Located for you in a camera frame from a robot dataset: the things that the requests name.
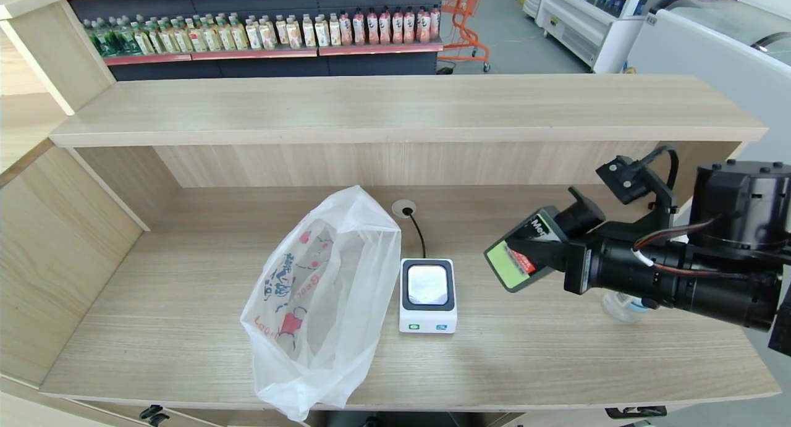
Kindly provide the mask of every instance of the plastic bag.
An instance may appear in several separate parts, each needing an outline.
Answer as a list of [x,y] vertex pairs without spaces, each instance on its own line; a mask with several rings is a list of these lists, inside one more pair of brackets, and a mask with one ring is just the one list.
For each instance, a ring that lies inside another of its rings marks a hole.
[[245,305],[255,393],[293,421],[342,408],[365,376],[396,285],[401,230],[361,187],[333,193],[277,246]]

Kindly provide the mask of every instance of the orange shopping cart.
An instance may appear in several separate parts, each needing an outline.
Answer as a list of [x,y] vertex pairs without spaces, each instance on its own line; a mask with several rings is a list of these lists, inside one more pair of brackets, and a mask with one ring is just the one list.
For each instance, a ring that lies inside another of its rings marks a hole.
[[[481,44],[478,34],[467,27],[467,19],[475,15],[480,0],[442,0],[442,11],[449,13],[453,22],[449,44],[444,45],[445,50],[458,49],[455,56],[441,56],[443,60],[450,61],[483,61],[483,72],[489,72],[489,48]],[[471,56],[461,56],[461,49],[472,47]]]

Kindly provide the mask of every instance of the white wire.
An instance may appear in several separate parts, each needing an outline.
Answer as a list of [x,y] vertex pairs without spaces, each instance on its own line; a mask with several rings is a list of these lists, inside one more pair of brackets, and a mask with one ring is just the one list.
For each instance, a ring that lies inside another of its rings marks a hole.
[[636,251],[632,250],[632,253],[633,253],[633,255],[635,255],[636,258],[638,258],[639,261],[642,261],[642,263],[644,263],[645,266],[652,266],[653,267],[653,260],[651,260],[650,258],[645,257],[645,255],[643,255],[643,253],[640,252],[640,250],[636,250]]

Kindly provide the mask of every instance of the red shelf edge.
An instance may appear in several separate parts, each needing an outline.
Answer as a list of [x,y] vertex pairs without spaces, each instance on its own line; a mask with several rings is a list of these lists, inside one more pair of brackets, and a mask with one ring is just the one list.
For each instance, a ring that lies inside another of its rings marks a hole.
[[236,50],[192,53],[193,61],[316,57],[316,49]]
[[366,44],[345,45],[343,47],[322,47],[319,56],[344,56],[344,55],[380,55],[387,53],[423,53],[441,52],[441,41],[428,44]]
[[173,55],[127,55],[104,58],[104,63],[107,66],[129,66],[130,64],[155,64],[175,61],[192,61],[192,55],[189,53],[177,53]]

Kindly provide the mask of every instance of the checkout counter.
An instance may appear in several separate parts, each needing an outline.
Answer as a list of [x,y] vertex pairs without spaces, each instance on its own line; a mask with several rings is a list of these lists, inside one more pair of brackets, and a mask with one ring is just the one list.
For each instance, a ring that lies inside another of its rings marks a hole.
[[[683,203],[698,163],[762,137],[692,76],[116,82],[64,0],[0,4],[3,30],[69,115],[3,173],[3,391],[93,419],[158,404],[164,427],[294,425],[255,397],[238,318],[269,252],[354,184],[385,208],[418,205],[432,255],[454,261],[459,328],[399,333],[394,293],[347,410],[616,426],[635,419],[606,408],[780,391],[736,326],[667,309],[618,323],[601,290],[564,292],[557,274],[510,294],[483,257],[536,208],[568,205],[569,185],[610,219],[644,215],[646,201],[623,206],[597,179],[617,154],[675,145]],[[417,255],[399,224],[403,255]],[[324,425],[325,410],[306,422]]]

